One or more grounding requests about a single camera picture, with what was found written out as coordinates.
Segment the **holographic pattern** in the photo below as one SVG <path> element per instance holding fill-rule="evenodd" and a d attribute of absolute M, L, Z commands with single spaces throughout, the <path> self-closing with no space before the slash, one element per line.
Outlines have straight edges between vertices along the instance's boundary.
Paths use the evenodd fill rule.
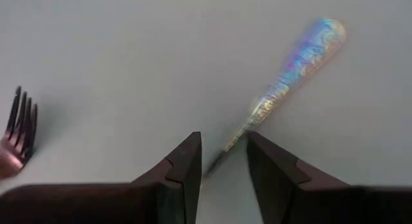
<path fill-rule="evenodd" d="M 262 123 L 280 105 L 289 91 L 310 77 L 339 49 L 345 37 L 344 26 L 339 21 L 328 18 L 316 20 L 304 33 L 281 68 L 278 78 L 260 97 L 253 112 L 224 151 L 229 151 L 246 131 Z"/>

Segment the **fork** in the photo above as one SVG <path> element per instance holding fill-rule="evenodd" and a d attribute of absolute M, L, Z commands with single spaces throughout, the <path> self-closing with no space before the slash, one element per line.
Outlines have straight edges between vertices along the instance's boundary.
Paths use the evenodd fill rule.
<path fill-rule="evenodd" d="M 0 140 L 0 180 L 16 176 L 33 154 L 37 104 L 17 87 L 5 135 Z"/>

